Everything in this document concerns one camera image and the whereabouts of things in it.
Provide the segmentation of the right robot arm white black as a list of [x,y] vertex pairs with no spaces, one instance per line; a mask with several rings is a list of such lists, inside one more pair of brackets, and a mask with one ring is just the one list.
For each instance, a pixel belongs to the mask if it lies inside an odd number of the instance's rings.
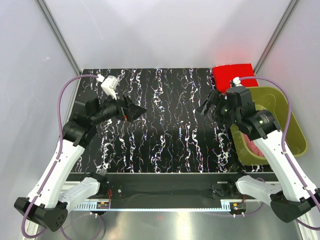
[[229,88],[226,93],[213,89],[196,111],[212,117],[228,127],[235,125],[263,153],[276,175],[279,185],[256,180],[240,173],[228,182],[232,198],[253,197],[271,207],[283,222],[290,223],[320,205],[320,190],[303,173],[290,149],[283,141],[281,126],[268,110],[257,110],[251,91],[244,86]]

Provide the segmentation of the pink t shirt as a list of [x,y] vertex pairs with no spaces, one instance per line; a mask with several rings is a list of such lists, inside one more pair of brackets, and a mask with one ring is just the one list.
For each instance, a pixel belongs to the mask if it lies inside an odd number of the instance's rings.
[[248,149],[255,154],[256,156],[259,157],[265,157],[264,154],[260,151],[260,149],[255,145],[255,143],[253,141],[251,141],[247,135],[243,135],[244,141],[246,146],[248,147]]

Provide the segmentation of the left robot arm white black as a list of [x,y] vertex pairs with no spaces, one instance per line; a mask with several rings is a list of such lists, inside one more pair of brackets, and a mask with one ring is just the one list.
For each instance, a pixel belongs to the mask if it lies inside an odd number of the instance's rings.
[[42,177],[26,197],[18,197],[14,208],[29,220],[47,230],[59,230],[76,206],[89,197],[103,198],[108,193],[108,178],[104,172],[87,173],[80,183],[62,193],[76,161],[97,134],[97,126],[117,118],[133,122],[147,110],[133,103],[128,95],[122,99],[107,96],[87,102],[75,102],[75,111],[62,128],[62,138]]

